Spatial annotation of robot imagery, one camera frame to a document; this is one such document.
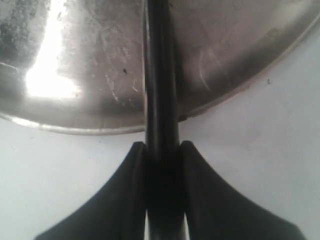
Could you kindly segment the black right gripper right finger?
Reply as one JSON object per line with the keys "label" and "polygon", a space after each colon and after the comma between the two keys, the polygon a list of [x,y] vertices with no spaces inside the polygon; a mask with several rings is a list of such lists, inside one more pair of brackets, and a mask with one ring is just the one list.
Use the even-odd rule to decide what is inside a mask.
{"label": "black right gripper right finger", "polygon": [[252,202],[220,177],[191,141],[184,161],[186,218],[192,240],[303,240],[301,230]]}

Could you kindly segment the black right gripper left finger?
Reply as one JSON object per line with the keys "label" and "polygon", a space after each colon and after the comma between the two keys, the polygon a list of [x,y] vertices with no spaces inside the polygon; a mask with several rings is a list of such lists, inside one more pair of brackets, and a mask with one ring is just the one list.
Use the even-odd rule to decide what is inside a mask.
{"label": "black right gripper left finger", "polygon": [[145,234],[143,142],[135,142],[109,181],[38,240],[142,240]]}

